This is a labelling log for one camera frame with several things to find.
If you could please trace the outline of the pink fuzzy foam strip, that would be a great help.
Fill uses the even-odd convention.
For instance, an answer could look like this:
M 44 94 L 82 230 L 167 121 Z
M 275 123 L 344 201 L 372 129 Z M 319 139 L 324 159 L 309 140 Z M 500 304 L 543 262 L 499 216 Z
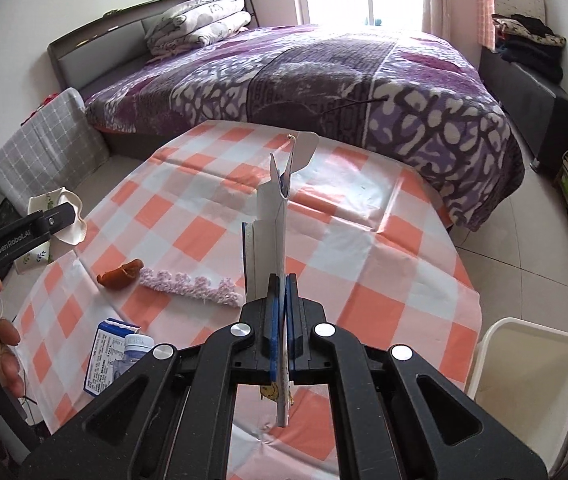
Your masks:
M 143 268 L 140 271 L 139 283 L 156 292 L 212 302 L 231 308 L 241 307 L 241 295 L 229 278 L 222 278 L 218 284 L 214 284 L 206 276 L 192 278 L 185 273 L 172 274 L 168 271 Z

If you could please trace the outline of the white paper box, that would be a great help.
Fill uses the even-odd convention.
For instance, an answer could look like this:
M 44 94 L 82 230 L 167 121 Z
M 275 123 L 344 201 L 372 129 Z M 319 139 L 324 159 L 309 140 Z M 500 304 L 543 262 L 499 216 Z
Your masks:
M 290 386 L 288 385 L 286 312 L 285 312 L 285 234 L 286 211 L 292 175 L 309 165 L 319 137 L 313 132 L 298 132 L 287 137 L 290 148 L 285 165 L 278 166 L 273 154 L 269 156 L 267 180 L 257 188 L 257 211 L 254 220 L 242 226 L 245 299 L 249 302 L 267 295 L 269 276 L 280 278 L 280 343 L 278 371 L 275 379 L 267 379 L 260 388 L 263 396 L 272 394 L 278 411 L 276 423 L 288 423 Z

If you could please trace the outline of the orange peel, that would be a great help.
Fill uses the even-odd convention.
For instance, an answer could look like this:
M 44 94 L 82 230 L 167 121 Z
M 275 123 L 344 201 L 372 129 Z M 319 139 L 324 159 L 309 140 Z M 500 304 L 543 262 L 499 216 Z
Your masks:
M 125 289 L 133 284 L 140 276 L 144 263 L 141 259 L 134 259 L 123 263 L 118 268 L 98 274 L 96 281 L 107 290 Z

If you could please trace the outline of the blue white medicine box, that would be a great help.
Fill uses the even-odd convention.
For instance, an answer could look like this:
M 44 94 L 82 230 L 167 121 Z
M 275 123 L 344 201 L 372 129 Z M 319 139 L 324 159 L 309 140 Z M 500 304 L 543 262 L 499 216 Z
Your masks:
M 139 326 L 116 318 L 106 318 L 98 323 L 84 375 L 85 393 L 98 396 L 113 382 L 113 362 L 124 355 L 126 337 L 136 334 L 139 330 Z

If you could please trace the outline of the white plastic trash bin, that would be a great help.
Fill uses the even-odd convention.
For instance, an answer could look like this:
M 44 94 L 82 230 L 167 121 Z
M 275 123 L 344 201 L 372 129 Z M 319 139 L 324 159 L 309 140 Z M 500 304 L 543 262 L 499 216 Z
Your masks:
M 501 318 L 476 347 L 466 394 L 553 470 L 568 434 L 568 333 Z

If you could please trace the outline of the white medicine bottle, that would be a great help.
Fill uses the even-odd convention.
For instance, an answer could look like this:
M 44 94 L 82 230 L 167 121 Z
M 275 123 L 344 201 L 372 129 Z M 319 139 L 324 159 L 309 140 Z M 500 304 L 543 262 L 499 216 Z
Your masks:
M 113 362 L 113 379 L 119 378 L 133 364 L 144 358 L 155 347 L 152 337 L 143 334 L 129 334 L 124 337 L 124 352 Z

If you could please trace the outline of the grey checkered cushion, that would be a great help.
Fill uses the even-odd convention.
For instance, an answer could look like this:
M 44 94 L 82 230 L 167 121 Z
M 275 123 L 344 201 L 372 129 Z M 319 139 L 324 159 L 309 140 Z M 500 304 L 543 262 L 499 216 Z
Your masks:
M 0 148 L 0 194 L 24 216 L 31 197 L 74 190 L 107 159 L 107 145 L 86 119 L 82 96 L 68 88 Z

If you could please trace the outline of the orange white checkered tablecloth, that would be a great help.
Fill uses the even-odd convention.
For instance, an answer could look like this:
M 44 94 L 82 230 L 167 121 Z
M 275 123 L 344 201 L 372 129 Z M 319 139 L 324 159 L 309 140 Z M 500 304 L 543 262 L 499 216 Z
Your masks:
M 205 122 L 110 192 L 18 326 L 51 429 L 24 479 L 401 479 L 452 465 L 396 351 L 456 396 L 482 314 L 411 168 Z

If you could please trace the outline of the purple patterned bed quilt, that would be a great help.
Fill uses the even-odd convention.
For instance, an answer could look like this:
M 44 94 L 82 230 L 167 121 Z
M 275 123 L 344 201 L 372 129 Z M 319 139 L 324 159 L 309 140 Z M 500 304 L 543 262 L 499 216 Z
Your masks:
M 178 136 L 209 119 L 312 131 L 413 167 L 471 231 L 525 175 L 508 118 L 475 67 L 429 34 L 256 28 L 153 56 L 91 92 L 86 116 L 108 133 Z

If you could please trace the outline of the dark wooden headboard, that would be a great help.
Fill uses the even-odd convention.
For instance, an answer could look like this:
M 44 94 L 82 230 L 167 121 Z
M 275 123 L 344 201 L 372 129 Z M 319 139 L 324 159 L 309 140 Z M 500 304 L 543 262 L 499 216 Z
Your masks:
M 60 88 L 83 96 L 139 70 L 152 55 L 145 36 L 162 14 L 190 0 L 150 0 L 105 13 L 49 44 L 48 53 Z

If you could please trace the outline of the dark bench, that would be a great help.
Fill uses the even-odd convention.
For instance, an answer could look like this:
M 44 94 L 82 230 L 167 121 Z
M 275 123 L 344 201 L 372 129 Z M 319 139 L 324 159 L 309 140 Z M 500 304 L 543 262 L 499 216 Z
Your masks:
M 482 48 L 479 75 L 524 139 L 532 169 L 553 180 L 568 150 L 568 94 L 487 48 Z

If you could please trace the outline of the folded white floral duvet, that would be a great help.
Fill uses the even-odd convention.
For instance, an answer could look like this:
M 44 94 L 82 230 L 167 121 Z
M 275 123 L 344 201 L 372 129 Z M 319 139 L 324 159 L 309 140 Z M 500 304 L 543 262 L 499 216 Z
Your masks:
M 246 28 L 244 0 L 188 0 L 165 11 L 146 33 L 152 55 L 167 56 L 211 46 Z

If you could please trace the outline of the pile of dark clothes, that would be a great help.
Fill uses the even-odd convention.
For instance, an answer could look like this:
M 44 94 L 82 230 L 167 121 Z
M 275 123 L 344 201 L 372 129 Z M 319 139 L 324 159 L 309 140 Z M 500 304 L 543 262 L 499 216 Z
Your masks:
M 565 37 L 555 35 L 538 18 L 523 14 L 493 14 L 491 18 L 496 31 L 494 50 L 503 61 L 529 68 L 552 84 L 562 81 Z

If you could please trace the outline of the pink white drawer cabinet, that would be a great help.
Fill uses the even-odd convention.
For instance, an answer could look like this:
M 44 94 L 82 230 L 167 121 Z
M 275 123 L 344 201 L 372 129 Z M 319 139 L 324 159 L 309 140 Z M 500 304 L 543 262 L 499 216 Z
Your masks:
M 496 30 L 492 16 L 498 14 L 511 16 L 522 14 L 528 18 L 538 18 L 546 23 L 546 4 L 544 0 L 477 0 L 478 2 L 478 44 L 489 50 L 496 45 Z

